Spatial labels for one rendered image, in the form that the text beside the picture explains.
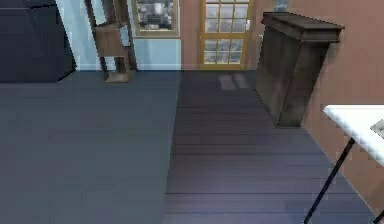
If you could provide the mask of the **dark brown wooden cabinet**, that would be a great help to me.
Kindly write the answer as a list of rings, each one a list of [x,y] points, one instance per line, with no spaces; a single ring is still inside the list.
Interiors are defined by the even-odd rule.
[[[279,127],[299,127],[342,25],[291,12],[265,12],[255,89]]]

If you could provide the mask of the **white table with black legs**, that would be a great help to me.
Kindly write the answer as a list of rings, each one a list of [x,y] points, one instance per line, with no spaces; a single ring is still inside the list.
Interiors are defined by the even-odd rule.
[[[349,136],[349,140],[327,177],[321,191],[307,212],[302,224],[309,223],[312,215],[355,144],[358,144],[384,168],[384,139],[370,129],[372,125],[384,119],[384,105],[327,105],[324,107],[323,112]]]

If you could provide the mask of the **blue grey object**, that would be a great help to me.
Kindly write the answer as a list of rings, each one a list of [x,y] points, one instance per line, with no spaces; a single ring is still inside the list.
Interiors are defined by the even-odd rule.
[[[274,11],[275,12],[285,12],[288,8],[289,0],[276,0]]]

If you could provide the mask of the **grey flat object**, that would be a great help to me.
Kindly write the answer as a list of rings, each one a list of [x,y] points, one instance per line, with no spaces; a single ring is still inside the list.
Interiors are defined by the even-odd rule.
[[[370,129],[384,139],[384,119],[379,120]]]

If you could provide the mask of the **brown wooden shelf unit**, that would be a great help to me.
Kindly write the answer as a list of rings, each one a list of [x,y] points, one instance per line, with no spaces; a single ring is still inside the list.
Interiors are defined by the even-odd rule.
[[[104,81],[126,83],[133,79],[137,62],[127,0],[101,0],[106,21],[96,22],[91,0],[83,0],[90,22]]]

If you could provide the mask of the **yellow glass paned door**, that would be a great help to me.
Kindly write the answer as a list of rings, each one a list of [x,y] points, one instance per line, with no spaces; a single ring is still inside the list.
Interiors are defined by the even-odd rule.
[[[201,0],[199,70],[245,70],[254,0]]]

